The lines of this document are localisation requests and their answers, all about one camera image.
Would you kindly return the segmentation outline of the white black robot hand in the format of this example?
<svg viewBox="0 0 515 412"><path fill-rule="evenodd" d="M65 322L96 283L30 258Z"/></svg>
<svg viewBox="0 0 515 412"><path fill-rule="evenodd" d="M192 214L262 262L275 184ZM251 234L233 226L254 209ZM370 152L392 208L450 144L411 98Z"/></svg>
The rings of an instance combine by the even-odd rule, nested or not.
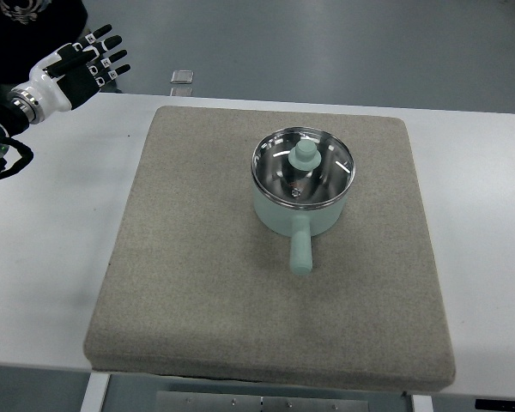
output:
<svg viewBox="0 0 515 412"><path fill-rule="evenodd" d="M60 46L31 69L29 93L42 108L74 110L130 70L120 35L107 24Z"/></svg>

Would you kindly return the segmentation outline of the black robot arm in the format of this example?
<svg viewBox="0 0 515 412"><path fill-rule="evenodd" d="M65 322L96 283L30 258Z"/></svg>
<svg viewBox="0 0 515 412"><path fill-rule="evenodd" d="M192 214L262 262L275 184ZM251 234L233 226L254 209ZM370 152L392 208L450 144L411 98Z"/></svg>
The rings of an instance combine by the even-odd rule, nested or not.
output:
<svg viewBox="0 0 515 412"><path fill-rule="evenodd" d="M42 105L28 91L14 88L9 100L0 102L0 159L11 148L18 149L19 143L14 139L31 124L45 119Z"/></svg>

